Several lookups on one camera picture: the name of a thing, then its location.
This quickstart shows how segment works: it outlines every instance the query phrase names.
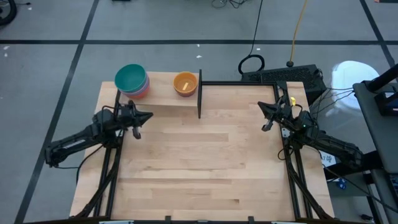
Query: concrete floor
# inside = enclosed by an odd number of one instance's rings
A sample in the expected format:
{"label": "concrete floor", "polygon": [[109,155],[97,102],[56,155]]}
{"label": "concrete floor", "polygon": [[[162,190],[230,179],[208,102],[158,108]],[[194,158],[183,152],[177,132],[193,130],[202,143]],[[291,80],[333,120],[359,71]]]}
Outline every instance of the concrete floor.
{"label": "concrete floor", "polygon": [[[205,43],[206,40],[251,40],[260,3],[250,0],[239,9],[230,4],[214,9],[210,0],[31,2],[30,6],[19,6],[11,24],[0,27],[1,223],[12,223],[16,217],[68,74],[73,79],[54,140],[73,134],[90,122],[100,83],[113,80],[116,72],[129,63],[139,63],[150,71],[197,72],[201,68],[204,80],[239,80],[238,63],[251,46]],[[89,30],[84,35],[90,10],[97,2],[92,23],[88,23]],[[398,4],[378,4],[372,0],[366,3],[384,40],[395,40],[389,42],[395,45],[388,45],[388,49],[398,61]],[[265,0],[257,40],[291,40],[302,4],[303,0]],[[197,41],[146,45],[86,42],[83,46],[85,39]],[[359,0],[309,0],[297,39],[366,41],[377,37]],[[290,45],[255,45],[254,51],[264,56],[266,69],[280,68],[289,59]],[[75,69],[74,57],[78,59]],[[345,60],[364,62],[379,73],[389,68],[381,46],[375,42],[348,45],[325,41],[297,45],[294,62],[316,64],[329,85],[331,69]],[[256,61],[249,61],[243,70],[253,71],[258,67]],[[325,130],[333,128],[320,118],[321,126],[322,123]],[[374,150],[369,138],[361,141],[363,138],[355,133],[340,133],[336,137],[365,144],[366,151]],[[70,156],[62,166],[77,166],[82,157],[82,153]],[[44,166],[25,222],[67,218],[74,191],[75,170]],[[364,197],[333,196],[332,202],[338,218],[360,221],[360,214],[370,215],[367,203],[362,203],[366,202]]]}

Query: teal bowl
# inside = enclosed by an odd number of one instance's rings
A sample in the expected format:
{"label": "teal bowl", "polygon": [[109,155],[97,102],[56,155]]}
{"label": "teal bowl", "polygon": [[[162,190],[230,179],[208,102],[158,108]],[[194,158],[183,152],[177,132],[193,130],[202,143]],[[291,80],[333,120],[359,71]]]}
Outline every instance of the teal bowl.
{"label": "teal bowl", "polygon": [[146,79],[147,74],[142,66],[130,64],[117,72],[114,84],[120,91],[134,93],[145,85]]}

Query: black cable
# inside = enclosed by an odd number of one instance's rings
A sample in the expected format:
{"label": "black cable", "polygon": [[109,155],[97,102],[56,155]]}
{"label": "black cable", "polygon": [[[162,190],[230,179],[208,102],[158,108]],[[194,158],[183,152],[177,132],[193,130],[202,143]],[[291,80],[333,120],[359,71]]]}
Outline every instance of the black cable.
{"label": "black cable", "polygon": [[309,113],[310,114],[310,118],[311,118],[311,120],[313,120],[314,121],[314,123],[316,124],[316,127],[317,127],[317,135],[315,136],[315,138],[314,138],[314,140],[311,142],[311,144],[313,143],[313,142],[315,142],[317,139],[318,139],[318,133],[319,133],[319,124],[318,124],[318,114],[319,114],[319,108],[320,108],[320,105],[321,105],[321,103],[322,103],[322,100],[324,100],[325,98],[322,98],[322,96],[323,95],[321,95],[321,97],[320,97],[320,99],[319,99],[319,103],[318,103],[318,112],[317,112],[317,117],[315,118],[315,119],[313,119],[312,118],[312,115],[311,115],[311,113]]}
{"label": "black cable", "polygon": [[[286,160],[286,158],[281,158],[281,157],[280,157],[280,153],[281,153],[283,150],[284,150],[284,149],[281,149],[281,150],[279,150],[279,152],[278,152],[278,159],[279,159],[279,160],[282,160],[282,161]],[[293,154],[293,151],[294,151],[294,150],[291,150],[291,151],[289,152],[289,157]]]}
{"label": "black cable", "polygon": [[[320,152],[318,149],[315,149],[315,148],[313,148],[313,147],[310,147],[310,149],[313,149],[313,150],[317,151],[317,152],[319,153],[319,156],[320,156],[321,159],[322,159],[322,154],[321,154],[321,152]],[[375,196],[371,195],[370,192],[365,191],[365,190],[362,189],[360,186],[356,185],[354,182],[350,181],[350,180],[347,179],[346,177],[342,177],[342,176],[336,174],[335,172],[331,171],[329,168],[327,168],[327,167],[326,167],[325,165],[323,165],[323,164],[322,164],[322,166],[323,166],[323,168],[326,169],[328,172],[330,172],[331,174],[333,174],[333,175],[335,175],[335,176],[337,177],[337,178],[334,178],[334,179],[332,179],[332,180],[329,180],[328,183],[331,182],[331,181],[333,181],[333,180],[335,180],[335,179],[341,178],[341,179],[343,179],[343,180],[349,182],[350,184],[352,184],[352,185],[353,185],[354,187],[356,187],[358,190],[364,192],[367,196],[369,196],[369,197],[373,198],[375,201],[379,202],[381,205],[385,206],[386,208],[390,209],[390,210],[393,211],[393,212],[398,213],[398,210],[392,208],[392,207],[389,206],[388,204],[384,203],[382,200],[379,200],[379,199],[376,198]]]}
{"label": "black cable", "polygon": [[341,98],[338,98],[338,99],[335,100],[334,102],[332,102],[332,103],[330,103],[329,105],[327,105],[326,107],[322,108],[322,110],[319,110],[319,107],[318,107],[317,117],[318,117],[319,112],[322,112],[324,109],[326,109],[327,107],[329,107],[329,106],[331,106],[332,104],[336,103],[337,101],[339,101],[339,100],[341,100],[341,99],[343,99],[343,98],[346,98],[347,96],[350,96],[352,93],[354,93],[354,92],[352,91],[351,93],[348,93],[347,95],[345,95],[345,96],[343,96],[343,97],[341,97]]}
{"label": "black cable", "polygon": [[388,208],[389,210],[391,210],[391,211],[393,211],[393,212],[395,212],[395,213],[398,213],[398,210],[397,210],[397,209],[391,207],[390,205],[384,203],[382,200],[380,200],[380,199],[376,198],[375,196],[371,195],[370,192],[368,192],[368,191],[362,189],[360,186],[356,185],[354,182],[350,181],[349,179],[347,179],[347,178],[345,178],[345,177],[342,177],[342,176],[336,174],[335,172],[331,171],[329,168],[327,168],[327,167],[325,167],[325,166],[323,166],[323,168],[326,169],[326,170],[327,170],[328,172],[330,172],[331,174],[337,176],[338,178],[341,178],[341,179],[343,179],[343,180],[349,182],[349,183],[352,184],[354,187],[356,187],[358,190],[364,192],[367,196],[369,196],[369,197],[373,198],[375,201],[379,202],[382,206]]}
{"label": "black cable", "polygon": [[92,153],[90,153],[90,155],[88,155],[87,157],[85,157],[85,159],[83,159],[83,161],[80,163],[79,167],[77,168],[77,172],[76,172],[76,184],[79,181],[79,172],[80,169],[82,167],[82,165],[86,162],[86,160],[88,158],[90,158],[90,156],[94,155],[94,153],[98,152],[98,150],[100,150],[103,147],[103,145],[100,145],[100,147],[98,147],[97,149],[95,149]]}
{"label": "black cable", "polygon": [[302,106],[302,105],[296,104],[296,105],[294,105],[294,106],[298,106],[298,107],[300,108],[300,113],[303,111],[303,106]]}
{"label": "black cable", "polygon": [[260,3],[259,14],[258,14],[258,16],[257,16],[256,30],[254,31],[254,37],[253,37],[253,41],[252,41],[252,44],[251,44],[250,53],[249,53],[249,55],[248,55],[247,57],[245,57],[244,59],[242,59],[242,61],[241,61],[241,62],[239,63],[239,65],[238,65],[238,71],[239,71],[239,73],[240,73],[241,75],[243,75],[243,72],[242,72],[242,64],[243,64],[243,62],[245,62],[245,61],[246,61],[247,59],[249,59],[249,58],[255,57],[255,58],[260,59],[260,61],[261,61],[261,66],[260,66],[260,68],[257,70],[258,72],[259,72],[259,71],[262,71],[262,70],[264,69],[264,67],[266,66],[266,63],[265,63],[265,61],[264,61],[264,58],[263,58],[261,55],[252,55],[252,54],[251,54],[251,53],[253,52],[254,41],[256,41],[257,28],[258,28],[258,26],[259,26],[259,20],[260,20],[260,15],[261,15],[261,8],[262,8],[262,0],[261,0],[261,3]]}
{"label": "black cable", "polygon": [[325,93],[325,95],[322,93],[321,94],[321,97],[319,97],[319,100],[318,100],[318,104],[317,105],[315,105],[315,106],[313,106],[313,109],[315,110],[317,107],[318,107],[318,109],[319,109],[319,107],[320,107],[320,105],[321,105],[321,103],[322,103],[322,100],[324,100],[325,98],[322,98],[323,96],[327,96],[328,94],[329,94],[329,92],[330,92],[330,89],[328,90],[328,91],[326,91],[326,93]]}
{"label": "black cable", "polygon": [[243,3],[245,3],[248,0],[242,0],[240,2],[236,2],[234,0],[229,0],[229,3],[231,3],[231,5],[235,8],[238,9],[239,7],[241,7],[241,5],[243,5]]}
{"label": "black cable", "polygon": [[326,89],[328,89],[328,90],[352,90],[353,87],[351,87],[351,88],[345,88],[345,89],[336,89],[336,88],[328,88],[328,87],[326,87]]}
{"label": "black cable", "polygon": [[104,108],[114,109],[112,106],[103,106],[101,108],[101,130],[104,131]]}
{"label": "black cable", "polygon": [[344,94],[344,93],[349,93],[349,92],[352,92],[352,91],[353,91],[353,90],[344,91],[344,92],[341,92],[341,93],[337,93],[337,94],[335,94],[335,95],[331,95],[331,96],[324,97],[324,99],[332,98],[332,97],[334,97],[334,96],[338,96],[338,95],[341,95],[341,94]]}

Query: stacked bowls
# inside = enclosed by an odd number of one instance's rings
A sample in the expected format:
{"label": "stacked bowls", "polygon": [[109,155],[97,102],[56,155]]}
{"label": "stacked bowls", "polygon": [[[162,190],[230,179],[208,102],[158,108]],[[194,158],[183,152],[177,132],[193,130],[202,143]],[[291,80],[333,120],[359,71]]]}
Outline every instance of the stacked bowls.
{"label": "stacked bowls", "polygon": [[114,83],[121,93],[131,99],[140,99],[149,91],[149,77],[144,68],[137,64],[130,64],[120,69]]}

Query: yellow cable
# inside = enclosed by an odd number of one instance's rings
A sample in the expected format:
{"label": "yellow cable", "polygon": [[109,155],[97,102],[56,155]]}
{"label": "yellow cable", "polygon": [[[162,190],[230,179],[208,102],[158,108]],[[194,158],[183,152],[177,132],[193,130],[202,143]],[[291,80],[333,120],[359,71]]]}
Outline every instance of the yellow cable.
{"label": "yellow cable", "polygon": [[304,2],[303,9],[301,10],[301,13],[300,13],[300,18],[298,19],[298,22],[297,22],[297,25],[296,25],[296,29],[294,30],[293,43],[292,43],[292,51],[291,51],[291,53],[290,53],[290,61],[291,61],[291,62],[293,61],[293,55],[294,55],[294,42],[296,41],[296,33],[297,33],[297,30],[299,29],[299,25],[300,25],[301,19],[303,18],[305,6],[307,6],[307,1],[308,1],[308,0],[305,0],[305,2]]}

